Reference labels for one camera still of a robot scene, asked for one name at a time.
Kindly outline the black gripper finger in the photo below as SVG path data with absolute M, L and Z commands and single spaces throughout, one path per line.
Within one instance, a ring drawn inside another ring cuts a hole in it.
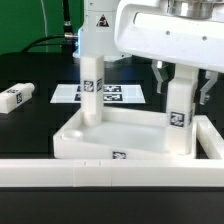
M 207 71 L 205 73 L 207 82 L 200 89 L 200 104 L 205 105 L 210 100 L 209 91 L 218 80 L 218 73 L 215 71 Z

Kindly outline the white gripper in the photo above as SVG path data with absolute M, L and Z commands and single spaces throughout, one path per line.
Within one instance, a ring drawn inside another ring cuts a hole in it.
M 159 94 L 168 83 L 165 62 L 224 73 L 224 0 L 213 5 L 209 19 L 174 16 L 167 8 L 167 0 L 121 0 L 114 33 L 118 50 L 155 59 L 151 68 Z

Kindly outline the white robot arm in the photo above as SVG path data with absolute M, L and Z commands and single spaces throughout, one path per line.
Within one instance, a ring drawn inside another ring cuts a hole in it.
M 178 72 L 203 69 L 205 103 L 224 73 L 224 0 L 84 0 L 75 56 L 88 54 L 107 62 L 149 58 L 159 83 L 167 79 L 167 63 Z

